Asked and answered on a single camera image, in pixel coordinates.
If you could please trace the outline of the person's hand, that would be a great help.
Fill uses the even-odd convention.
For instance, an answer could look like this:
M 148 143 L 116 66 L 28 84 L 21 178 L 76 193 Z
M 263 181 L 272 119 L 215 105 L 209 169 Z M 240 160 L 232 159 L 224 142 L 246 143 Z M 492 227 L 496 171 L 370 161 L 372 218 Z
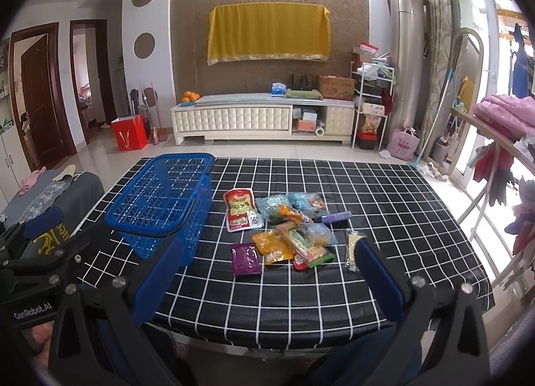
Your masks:
M 39 355 L 45 355 L 49 353 L 53 330 L 53 322 L 45 322 L 40 325 L 34 326 L 31 329 L 31 336 L 33 341 L 35 342 L 36 349 L 39 350 Z

